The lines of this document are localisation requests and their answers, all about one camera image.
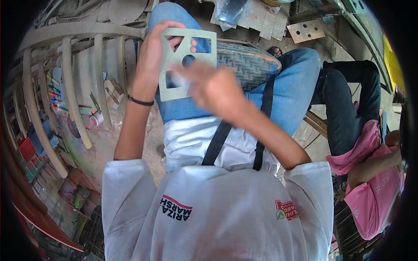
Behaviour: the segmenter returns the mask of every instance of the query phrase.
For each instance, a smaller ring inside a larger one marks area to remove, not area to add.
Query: leg
[[[276,76],[271,120],[292,136],[308,110],[321,69],[321,59],[314,49],[299,48],[278,58],[283,70]],[[262,84],[245,95],[261,108]]]
[[[350,87],[336,69],[322,69],[312,104],[325,104],[328,120],[328,144],[331,155],[339,156],[351,150],[364,124],[352,103]]]
[[[196,20],[183,7],[175,3],[164,2],[155,6],[150,16],[148,31],[152,31],[153,27],[162,20],[177,21],[184,24],[187,28],[202,30]],[[196,41],[196,51],[198,53],[210,53],[210,45],[207,39],[197,38]],[[160,92],[157,90],[155,100],[160,108],[163,123],[173,119],[194,119],[210,115],[199,109],[191,98],[161,102]]]
[[[340,71],[347,82],[358,82],[362,85],[357,115],[365,124],[371,119],[379,119],[380,109],[380,75],[377,66],[371,61],[324,62],[325,68]]]

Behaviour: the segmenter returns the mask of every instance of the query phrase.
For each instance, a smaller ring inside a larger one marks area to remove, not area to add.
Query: sandal
[[[282,50],[281,50],[280,48],[278,48],[278,49],[279,49],[279,52],[280,52],[280,55],[279,55],[279,54],[277,54],[277,52],[275,52],[275,51],[274,51],[276,48],[278,48],[278,47],[277,47],[277,46],[272,46],[272,47],[270,47],[270,48],[267,50],[267,52],[268,52],[269,54],[271,54],[274,58],[277,58],[277,57],[280,57],[280,56],[282,56],[282,55],[283,55],[283,52],[282,52]]]

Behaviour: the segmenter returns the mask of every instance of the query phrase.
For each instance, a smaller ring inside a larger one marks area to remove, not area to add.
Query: workshop floor
[[[199,4],[197,1],[186,0],[179,2],[198,21],[203,30],[217,32],[218,38],[251,41],[259,45],[260,48],[264,50],[267,50],[271,46],[278,46],[281,48],[283,53],[299,47],[309,47],[318,51],[322,61],[328,62],[354,60],[343,48],[327,38],[294,44],[292,38],[287,37],[284,37],[281,42],[275,39],[272,39],[271,41],[260,39],[258,37],[258,32],[241,27],[222,32],[218,25],[214,25],[209,22],[212,12],[208,11],[208,9],[210,9],[210,5],[213,6],[213,3]],[[350,89],[352,91],[353,101],[358,101],[361,86],[359,84],[350,84]],[[395,114],[392,109],[392,99],[392,95],[382,89],[381,107],[388,114],[389,128],[394,130],[399,128],[400,117],[398,114]],[[321,118],[326,119],[326,110],[324,105],[312,106],[311,110]],[[102,124],[96,129],[88,131],[94,145],[89,150],[85,149],[81,140],[76,139],[71,135],[68,127],[66,126],[66,116],[60,117],[59,119],[61,135],[64,137],[67,149],[77,162],[77,165],[79,165],[79,168],[88,176],[98,191],[101,191],[102,175],[105,165],[108,161],[113,159],[113,152],[122,128],[123,115],[123,110],[112,111],[112,127],[110,129],[107,129],[104,127],[104,124]],[[307,151],[313,161],[324,160],[325,157],[330,154],[327,140],[305,122],[301,123],[299,129],[294,135],[294,138]],[[151,114],[148,118],[143,156],[150,166],[157,186],[166,174],[161,165],[162,153],[163,123],[159,115],[158,107],[155,105],[153,106]],[[282,181],[283,179],[281,177],[283,172],[284,170],[281,170],[278,175]]]

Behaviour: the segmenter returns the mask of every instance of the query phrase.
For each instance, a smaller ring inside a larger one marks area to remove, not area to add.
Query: pink shirt
[[[340,156],[327,156],[331,170],[337,175],[347,174],[355,165],[378,148],[370,158],[396,150],[385,144],[380,147],[380,133],[376,120],[368,121],[354,148]],[[380,233],[389,216],[395,198],[403,190],[405,177],[394,166],[353,190],[347,185],[345,202],[350,207],[360,236],[370,240]]]

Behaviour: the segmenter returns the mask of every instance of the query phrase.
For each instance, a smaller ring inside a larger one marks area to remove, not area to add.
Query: black bracelet
[[[128,100],[129,101],[133,101],[133,102],[135,102],[137,104],[144,105],[144,106],[152,106],[154,104],[154,101],[139,101],[139,100],[135,100],[129,94],[128,94]]]

